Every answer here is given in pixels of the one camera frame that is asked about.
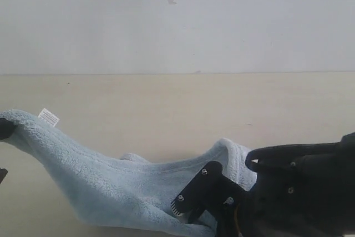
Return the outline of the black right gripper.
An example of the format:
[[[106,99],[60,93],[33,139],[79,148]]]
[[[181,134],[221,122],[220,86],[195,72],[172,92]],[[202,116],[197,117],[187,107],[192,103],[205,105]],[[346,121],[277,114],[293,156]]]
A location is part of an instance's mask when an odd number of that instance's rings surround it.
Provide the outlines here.
[[[217,236],[354,234],[354,134],[250,151],[253,186],[224,206]]]

